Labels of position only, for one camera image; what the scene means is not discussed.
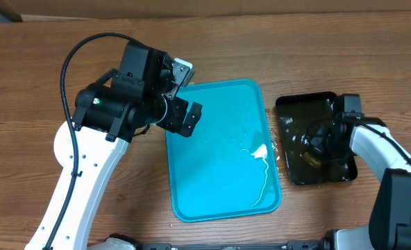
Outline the yellow green sponge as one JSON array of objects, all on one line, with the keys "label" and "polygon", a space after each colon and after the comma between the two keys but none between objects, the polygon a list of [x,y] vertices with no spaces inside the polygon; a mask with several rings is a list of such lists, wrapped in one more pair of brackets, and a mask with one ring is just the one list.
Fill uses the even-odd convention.
[{"label": "yellow green sponge", "polygon": [[321,167],[322,166],[321,157],[311,153],[310,151],[305,152],[302,155],[302,158],[304,159],[304,161],[306,161],[307,163],[309,163],[313,167]]}]

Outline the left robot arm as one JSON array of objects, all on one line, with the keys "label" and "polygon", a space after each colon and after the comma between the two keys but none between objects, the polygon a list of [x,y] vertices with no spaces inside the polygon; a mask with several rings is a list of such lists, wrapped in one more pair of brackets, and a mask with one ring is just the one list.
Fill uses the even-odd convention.
[{"label": "left robot arm", "polygon": [[119,68],[77,94],[53,143],[62,172],[28,249],[87,248],[103,193],[132,139],[150,125],[185,138],[193,133],[202,107],[177,95],[193,75],[190,62],[128,43]]}]

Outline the white plate red stain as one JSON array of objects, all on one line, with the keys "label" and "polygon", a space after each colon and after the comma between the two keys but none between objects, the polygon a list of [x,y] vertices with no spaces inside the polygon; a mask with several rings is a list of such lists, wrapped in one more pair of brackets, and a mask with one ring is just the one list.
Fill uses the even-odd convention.
[{"label": "white plate red stain", "polygon": [[53,152],[61,167],[67,164],[74,156],[72,139],[67,122],[63,122],[57,130],[53,141]]}]

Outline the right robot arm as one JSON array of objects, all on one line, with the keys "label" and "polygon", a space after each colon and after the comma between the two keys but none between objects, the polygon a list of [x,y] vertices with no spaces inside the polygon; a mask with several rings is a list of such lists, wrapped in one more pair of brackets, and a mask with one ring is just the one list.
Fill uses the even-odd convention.
[{"label": "right robot arm", "polygon": [[334,229],[317,249],[411,249],[411,155],[378,118],[338,114],[310,139],[303,159],[315,167],[363,159],[380,183],[369,223]]}]

